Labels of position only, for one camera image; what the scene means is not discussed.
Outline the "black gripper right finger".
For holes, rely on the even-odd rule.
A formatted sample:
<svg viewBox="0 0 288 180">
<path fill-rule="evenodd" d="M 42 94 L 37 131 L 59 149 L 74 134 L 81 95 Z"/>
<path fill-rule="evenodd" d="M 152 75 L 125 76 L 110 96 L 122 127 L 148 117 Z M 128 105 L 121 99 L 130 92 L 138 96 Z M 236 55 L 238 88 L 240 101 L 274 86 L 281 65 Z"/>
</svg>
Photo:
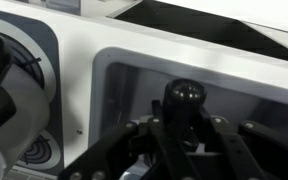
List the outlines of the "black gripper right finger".
<svg viewBox="0 0 288 180">
<path fill-rule="evenodd" d="M 288 137 L 255 121 L 242 121 L 243 136 L 260 167 L 276 180 L 288 180 Z"/>
</svg>

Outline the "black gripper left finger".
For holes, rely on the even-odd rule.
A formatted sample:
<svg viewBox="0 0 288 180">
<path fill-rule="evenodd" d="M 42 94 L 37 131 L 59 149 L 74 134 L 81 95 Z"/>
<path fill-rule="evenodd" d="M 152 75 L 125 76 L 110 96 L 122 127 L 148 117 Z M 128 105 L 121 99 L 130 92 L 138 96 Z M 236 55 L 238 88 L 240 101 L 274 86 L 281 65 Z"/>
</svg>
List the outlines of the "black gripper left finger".
<svg viewBox="0 0 288 180">
<path fill-rule="evenodd" d="M 138 129 L 134 122 L 117 125 L 62 170 L 57 180 L 118 180 L 138 160 L 129 148 Z"/>
</svg>

